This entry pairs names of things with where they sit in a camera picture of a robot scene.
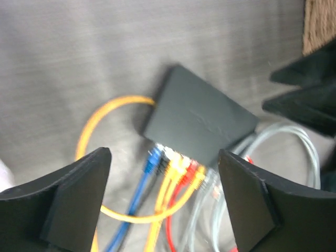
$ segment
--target red ethernet cable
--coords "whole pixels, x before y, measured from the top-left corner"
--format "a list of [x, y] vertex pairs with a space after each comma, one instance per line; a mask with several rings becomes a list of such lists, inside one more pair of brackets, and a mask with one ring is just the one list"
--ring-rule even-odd
[[[198, 163], [192, 160], [189, 167], [187, 168], [187, 172], [185, 173], [180, 183], [175, 188], [174, 194], [169, 202], [169, 207], [172, 207], [175, 204], [175, 200], [179, 195], [179, 193], [181, 192], [181, 190], [192, 181], [195, 172], [197, 170], [197, 167]], [[172, 252], [176, 252], [172, 239], [172, 216], [168, 216], [166, 219], [166, 239], [170, 247], [170, 250]]]

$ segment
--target brown textured object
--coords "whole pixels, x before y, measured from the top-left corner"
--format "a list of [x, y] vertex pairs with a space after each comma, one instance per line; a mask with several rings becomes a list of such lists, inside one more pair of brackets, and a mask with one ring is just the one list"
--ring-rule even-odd
[[336, 0], [306, 0], [303, 54], [319, 49], [336, 37]]

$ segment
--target blue ethernet cable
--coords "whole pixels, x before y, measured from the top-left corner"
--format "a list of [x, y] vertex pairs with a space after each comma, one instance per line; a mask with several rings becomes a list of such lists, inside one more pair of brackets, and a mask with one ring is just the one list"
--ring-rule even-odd
[[[146, 187], [147, 181], [150, 178], [150, 176], [153, 174], [153, 172], [155, 171], [156, 167], [158, 166], [160, 162], [162, 151], [163, 151], [163, 146], [158, 145], [158, 144], [150, 151], [146, 165], [143, 169], [143, 175], [138, 183], [135, 194], [130, 203], [128, 215], [134, 215], [136, 213], [139, 203], [140, 203], [141, 195]], [[114, 235], [110, 244], [107, 246], [106, 252], [117, 251], [125, 234], [127, 233], [127, 230], [130, 224], [131, 223], [129, 222], [123, 222], [119, 226], [118, 231]]]

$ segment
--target white object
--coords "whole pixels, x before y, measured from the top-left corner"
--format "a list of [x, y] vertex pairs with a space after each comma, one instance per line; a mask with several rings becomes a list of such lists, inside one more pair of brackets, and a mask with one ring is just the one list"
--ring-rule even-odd
[[0, 192], [14, 186], [14, 176], [10, 169], [0, 160]]

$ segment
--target gray wood grain surface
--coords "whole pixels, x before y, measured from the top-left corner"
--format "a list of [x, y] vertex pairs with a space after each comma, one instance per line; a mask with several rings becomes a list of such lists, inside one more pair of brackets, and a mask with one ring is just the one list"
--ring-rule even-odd
[[[0, 158], [18, 184], [74, 159], [86, 120], [109, 99], [152, 96], [167, 66], [180, 62], [258, 115], [261, 101], [289, 89], [270, 83], [272, 70], [301, 56], [304, 0], [15, 0], [0, 4]], [[103, 119], [88, 151], [111, 148], [104, 203], [127, 208], [151, 143], [137, 131], [146, 106]], [[321, 154], [329, 141], [312, 134]], [[253, 155], [255, 163], [299, 183], [307, 161], [298, 141], [280, 135]], [[151, 213], [158, 188], [144, 213]], [[174, 238], [190, 211], [174, 217]], [[205, 209], [205, 234], [211, 208]], [[103, 250], [119, 222], [101, 215]], [[124, 251], [141, 251], [148, 225], [135, 226]], [[223, 222], [221, 246], [232, 231]], [[211, 251], [202, 236], [198, 251]], [[163, 251], [159, 241], [157, 251]]]

